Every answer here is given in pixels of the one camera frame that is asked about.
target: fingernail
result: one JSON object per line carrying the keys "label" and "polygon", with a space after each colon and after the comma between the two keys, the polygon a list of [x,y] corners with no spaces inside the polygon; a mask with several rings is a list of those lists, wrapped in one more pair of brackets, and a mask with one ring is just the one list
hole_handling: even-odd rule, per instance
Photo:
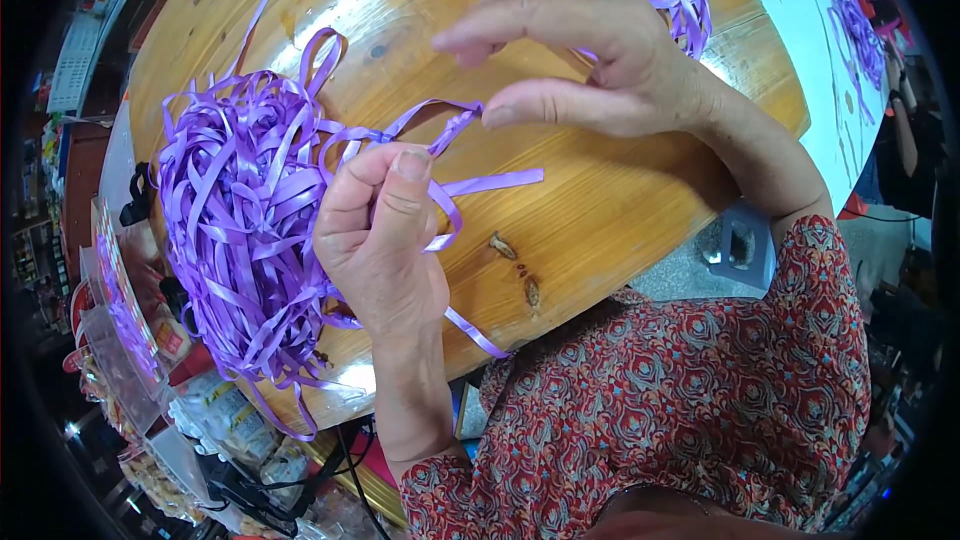
{"label": "fingernail", "polygon": [[517,118],[517,109],[511,105],[497,107],[492,111],[486,111],[483,114],[483,126],[486,129],[506,126]]}
{"label": "fingernail", "polygon": [[393,170],[412,182],[426,178],[430,156],[425,150],[404,150],[393,162]]}
{"label": "fingernail", "polygon": [[448,40],[450,40],[450,34],[447,32],[447,30],[443,30],[433,37],[433,40],[430,42],[430,44],[433,45],[434,49],[441,50],[447,45]]}

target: wood knot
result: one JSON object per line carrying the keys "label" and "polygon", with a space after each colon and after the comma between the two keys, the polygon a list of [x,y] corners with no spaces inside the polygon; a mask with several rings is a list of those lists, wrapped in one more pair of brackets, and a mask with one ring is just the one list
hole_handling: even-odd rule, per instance
{"label": "wood knot", "polygon": [[499,232],[493,232],[493,235],[489,237],[489,245],[492,248],[496,249],[496,252],[500,253],[507,259],[511,261],[517,260],[517,251],[514,250],[510,244],[505,242],[502,237],[500,237]]}
{"label": "wood knot", "polygon": [[526,295],[528,305],[534,309],[540,306],[540,287],[537,285],[537,280],[535,280],[533,276],[528,277],[527,281],[523,283],[523,291]]}

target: round wooden table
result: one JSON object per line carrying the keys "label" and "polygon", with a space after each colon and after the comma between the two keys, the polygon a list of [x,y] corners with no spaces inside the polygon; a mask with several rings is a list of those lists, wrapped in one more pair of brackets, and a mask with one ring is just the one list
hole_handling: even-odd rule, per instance
{"label": "round wooden table", "polygon": [[[168,0],[130,77],[130,120],[137,160],[166,140],[161,102],[207,74],[219,78],[236,57],[260,0]],[[333,119],[382,129],[429,98],[486,101],[531,77],[585,79],[589,69],[566,50],[520,41],[486,65],[461,69],[435,53],[430,38],[474,0],[270,0],[240,71],[297,75],[306,41],[332,26],[348,39],[340,66],[320,92]],[[758,0],[710,0],[713,36],[702,61],[777,118],[797,137],[809,126],[807,105],[770,19]],[[428,144],[443,129],[437,116],[403,135]],[[464,227],[439,253],[451,305],[497,346],[510,350],[582,313],[696,234],[733,203],[738,190],[724,165],[696,138],[662,134],[606,138],[563,126],[525,125],[488,132],[469,126],[438,159],[438,182],[544,168],[545,180],[456,199]],[[165,237],[160,209],[152,225]],[[490,246],[498,233],[516,253]],[[461,330],[443,329],[449,379],[489,356]],[[363,330],[327,327],[318,351],[328,378],[367,390],[338,394],[306,388],[320,428],[368,413],[376,388],[370,339]],[[272,410],[296,430],[306,423],[293,391],[260,382]]]}

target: forearm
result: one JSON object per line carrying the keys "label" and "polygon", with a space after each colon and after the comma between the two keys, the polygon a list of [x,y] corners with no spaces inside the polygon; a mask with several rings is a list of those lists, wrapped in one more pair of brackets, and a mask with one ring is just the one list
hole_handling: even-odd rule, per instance
{"label": "forearm", "polygon": [[453,435],[440,322],[425,326],[416,338],[375,338],[372,352],[376,431],[396,482],[428,457],[465,456]]}
{"label": "forearm", "polygon": [[708,72],[703,101],[703,116],[690,131],[720,157],[744,198],[770,218],[777,243],[803,216],[833,217],[820,171],[784,126]]}
{"label": "forearm", "polygon": [[903,171],[910,177],[917,171],[917,142],[910,129],[910,118],[906,114],[906,106],[902,100],[890,101],[894,107],[894,123],[896,130],[896,149],[899,151]]}
{"label": "forearm", "polygon": [[907,113],[913,113],[917,110],[917,96],[913,93],[913,86],[910,85],[908,77],[903,78],[899,85],[900,93],[903,95],[903,104],[906,106]]}

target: red patterned shirt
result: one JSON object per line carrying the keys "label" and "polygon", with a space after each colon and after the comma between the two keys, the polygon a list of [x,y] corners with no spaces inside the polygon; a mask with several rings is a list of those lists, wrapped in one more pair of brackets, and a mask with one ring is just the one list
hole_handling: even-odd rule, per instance
{"label": "red patterned shirt", "polygon": [[777,258],[762,300],[622,290],[489,366],[474,462],[402,479],[412,536],[572,538],[636,484],[815,530],[866,429],[866,337],[834,222],[798,221]]}

